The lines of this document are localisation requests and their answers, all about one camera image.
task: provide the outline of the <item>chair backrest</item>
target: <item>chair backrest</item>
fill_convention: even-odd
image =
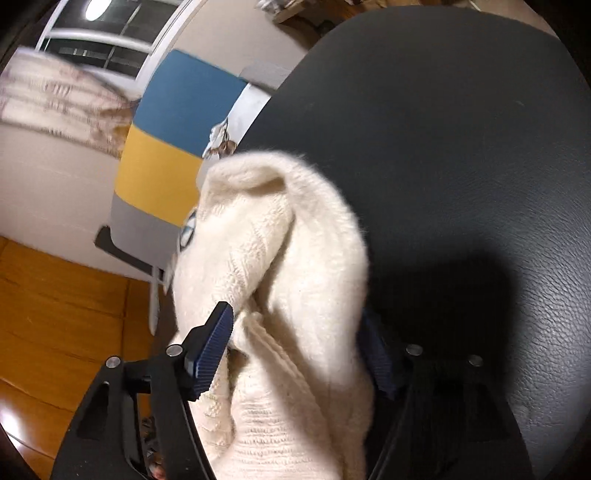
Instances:
[[[591,91],[561,42],[448,7],[323,38],[238,151],[304,154],[358,214],[370,301],[407,343],[480,355],[534,473],[591,408]]]

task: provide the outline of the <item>ceiling light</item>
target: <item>ceiling light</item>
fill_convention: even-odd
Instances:
[[[86,7],[86,12],[84,14],[85,18],[92,22],[99,18],[105,10],[109,8],[112,0],[90,0],[88,7]]]

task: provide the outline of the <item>gray stripe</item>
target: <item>gray stripe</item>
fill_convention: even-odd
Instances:
[[[113,194],[111,239],[117,248],[140,260],[166,269],[176,250],[180,228],[131,206]]]

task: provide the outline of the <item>blue stripe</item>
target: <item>blue stripe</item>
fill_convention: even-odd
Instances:
[[[234,75],[173,50],[150,80],[134,124],[200,157],[212,127],[226,118],[245,86]]]

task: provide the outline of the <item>wooden floor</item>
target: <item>wooden floor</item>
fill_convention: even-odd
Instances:
[[[0,423],[41,479],[102,362],[148,356],[148,295],[0,237]]]

